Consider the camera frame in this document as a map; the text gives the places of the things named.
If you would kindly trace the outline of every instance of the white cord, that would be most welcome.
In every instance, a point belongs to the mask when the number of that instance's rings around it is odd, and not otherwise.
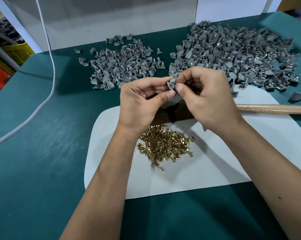
[[[48,98],[46,98],[45,101],[42,102],[38,106],[38,108],[32,113],[32,115],[27,120],[25,120],[21,125],[17,126],[15,129],[13,129],[11,132],[7,133],[6,135],[4,135],[3,137],[0,138],[0,144],[2,144],[8,138],[10,138],[14,134],[16,134],[20,129],[24,128],[37,115],[37,113],[41,110],[41,108],[51,99],[51,97],[53,96],[54,91],[55,91],[55,83],[56,83],[55,76],[56,76],[56,72],[55,72],[55,63],[54,63],[53,56],[52,56],[52,48],[51,48],[51,45],[50,45],[50,42],[49,42],[49,37],[47,35],[47,30],[45,28],[41,6],[40,6],[38,0],[36,0],[36,3],[37,3],[39,15],[40,15],[40,20],[42,21],[42,25],[43,25],[43,28],[44,28],[44,33],[45,33],[45,36],[46,36],[46,40],[47,40],[47,44],[48,44],[48,50],[49,50],[49,55],[50,55],[50,57],[52,59],[52,68],[53,68],[53,72],[54,72],[53,81],[52,81],[52,91],[51,91],[50,95],[48,96]]]

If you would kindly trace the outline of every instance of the green table surface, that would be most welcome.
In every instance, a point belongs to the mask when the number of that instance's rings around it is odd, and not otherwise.
[[[258,28],[258,23],[283,36],[295,37],[301,50],[301,23],[283,13],[222,22]],[[165,62],[186,39],[189,28],[137,35]],[[33,121],[0,145],[0,239],[58,239],[84,193],[84,167],[90,134],[99,114],[120,104],[120,89],[93,90],[94,47],[114,49],[105,42],[53,52],[57,87],[53,98]],[[295,74],[301,75],[301,56]],[[47,52],[33,55],[0,92],[0,137],[22,123],[49,95],[52,64]],[[271,94],[288,104],[292,92]],[[301,127],[301,116],[293,117]],[[252,182],[189,190],[126,200],[121,239],[286,239]]]

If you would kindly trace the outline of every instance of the hand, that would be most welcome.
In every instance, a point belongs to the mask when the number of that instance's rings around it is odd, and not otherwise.
[[[140,137],[153,121],[160,106],[176,95],[167,86],[171,79],[172,77],[146,77],[125,83],[120,92],[117,127]]]
[[[218,136],[243,121],[221,71],[194,66],[179,74],[175,88],[195,119]]]

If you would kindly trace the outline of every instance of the person's right arm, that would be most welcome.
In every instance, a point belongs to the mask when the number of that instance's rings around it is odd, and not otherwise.
[[[243,119],[226,76],[192,67],[176,82],[177,92],[195,119],[226,143],[287,237],[301,239],[301,171]]]

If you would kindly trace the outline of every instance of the forearm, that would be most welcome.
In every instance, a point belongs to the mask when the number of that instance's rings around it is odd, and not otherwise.
[[[244,120],[221,138],[290,239],[301,239],[301,171]]]
[[[119,239],[138,137],[117,128],[60,239]]]

